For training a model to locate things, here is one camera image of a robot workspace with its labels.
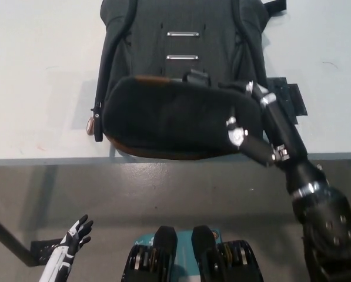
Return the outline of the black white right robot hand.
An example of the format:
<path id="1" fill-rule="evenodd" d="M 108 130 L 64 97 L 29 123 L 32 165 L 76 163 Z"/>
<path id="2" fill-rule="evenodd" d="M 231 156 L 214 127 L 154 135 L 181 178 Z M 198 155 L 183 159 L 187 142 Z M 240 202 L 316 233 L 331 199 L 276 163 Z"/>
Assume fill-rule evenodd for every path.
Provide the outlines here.
<path id="1" fill-rule="evenodd" d="M 329 186 L 325 174 L 309 161 L 300 134 L 274 92 L 252 81 L 220 83 L 219 87 L 244 91 L 260 105 L 263 128 L 276 154 L 275 165 L 285 173 L 286 188 L 294 199 Z"/>

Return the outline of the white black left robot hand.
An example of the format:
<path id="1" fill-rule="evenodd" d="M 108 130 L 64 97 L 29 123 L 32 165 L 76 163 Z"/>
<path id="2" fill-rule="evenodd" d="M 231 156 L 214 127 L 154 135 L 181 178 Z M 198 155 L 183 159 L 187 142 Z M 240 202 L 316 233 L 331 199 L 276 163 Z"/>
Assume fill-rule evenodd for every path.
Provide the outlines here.
<path id="1" fill-rule="evenodd" d="M 93 221 L 85 214 L 67 231 L 52 252 L 39 282 L 66 282 L 77 252 L 90 242 Z"/>

